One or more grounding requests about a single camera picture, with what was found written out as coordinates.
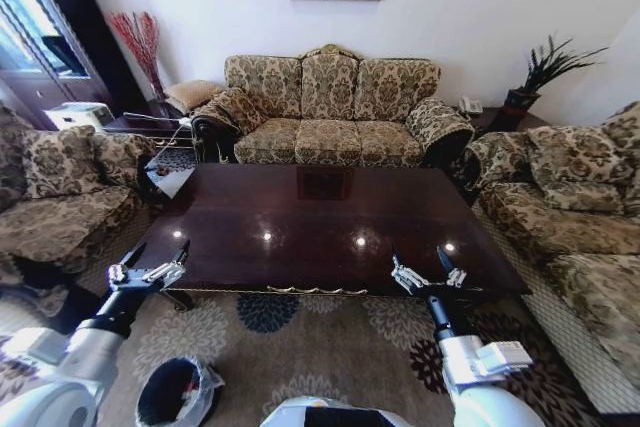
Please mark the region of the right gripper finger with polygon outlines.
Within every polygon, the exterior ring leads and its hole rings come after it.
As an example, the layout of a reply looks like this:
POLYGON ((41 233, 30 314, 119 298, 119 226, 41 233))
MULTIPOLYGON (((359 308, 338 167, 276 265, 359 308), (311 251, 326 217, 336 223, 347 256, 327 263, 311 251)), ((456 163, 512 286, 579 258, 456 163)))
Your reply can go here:
POLYGON ((395 246, 391 246, 393 269, 391 276, 410 295, 427 286, 427 280, 412 269, 406 267, 396 252, 395 246))
POLYGON ((437 256, 447 274, 446 284, 451 287, 460 288, 467 277, 467 272, 456 267, 441 246, 438 246, 436 251, 437 256))

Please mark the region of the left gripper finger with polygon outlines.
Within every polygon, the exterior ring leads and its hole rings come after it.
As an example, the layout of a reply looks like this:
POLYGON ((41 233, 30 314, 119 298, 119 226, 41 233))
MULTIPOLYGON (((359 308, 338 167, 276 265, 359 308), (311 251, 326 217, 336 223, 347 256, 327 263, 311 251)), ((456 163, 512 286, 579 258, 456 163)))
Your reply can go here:
POLYGON ((163 284, 172 284, 179 280, 186 271, 185 264, 189 256, 191 241, 187 240, 176 252, 171 261, 145 273, 141 280, 154 283, 160 280, 163 284))
POLYGON ((129 279, 129 271, 133 269, 146 248, 143 242, 127 252, 119 262, 108 267, 107 279, 110 285, 120 285, 129 279))

